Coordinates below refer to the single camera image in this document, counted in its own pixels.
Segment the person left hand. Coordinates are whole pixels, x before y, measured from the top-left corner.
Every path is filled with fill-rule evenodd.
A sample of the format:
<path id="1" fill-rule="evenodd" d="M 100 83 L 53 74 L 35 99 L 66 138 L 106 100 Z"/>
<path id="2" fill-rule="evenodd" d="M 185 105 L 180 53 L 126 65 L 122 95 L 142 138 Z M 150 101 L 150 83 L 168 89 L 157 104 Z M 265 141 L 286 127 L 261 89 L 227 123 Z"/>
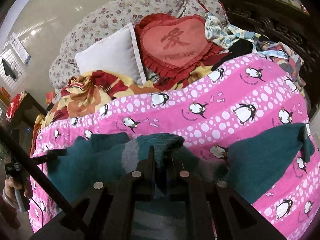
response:
<path id="1" fill-rule="evenodd" d="M 15 209 L 19 209 L 18 203 L 15 196 L 15 190 L 23 190 L 23 194 L 27 199 L 33 197 L 33 191 L 31 188 L 29 178 L 26 179 L 24 185 L 22 186 L 19 182 L 17 182 L 11 176 L 6 176 L 4 190 L 3 190 L 3 199 L 7 202 L 10 206 Z"/>

